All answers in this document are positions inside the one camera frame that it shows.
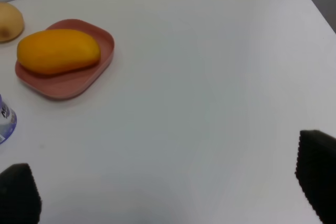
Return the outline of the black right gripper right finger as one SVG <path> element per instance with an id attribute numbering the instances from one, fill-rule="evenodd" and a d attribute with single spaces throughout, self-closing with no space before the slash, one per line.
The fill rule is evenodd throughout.
<path id="1" fill-rule="evenodd" d="M 335 223 L 335 138 L 300 131 L 295 175 L 320 221 Z"/>

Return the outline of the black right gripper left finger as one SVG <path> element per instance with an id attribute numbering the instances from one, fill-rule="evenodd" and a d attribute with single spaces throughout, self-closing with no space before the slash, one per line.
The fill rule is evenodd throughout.
<path id="1" fill-rule="evenodd" d="M 42 201 L 27 163 L 1 172 L 1 223 L 39 223 Z"/>

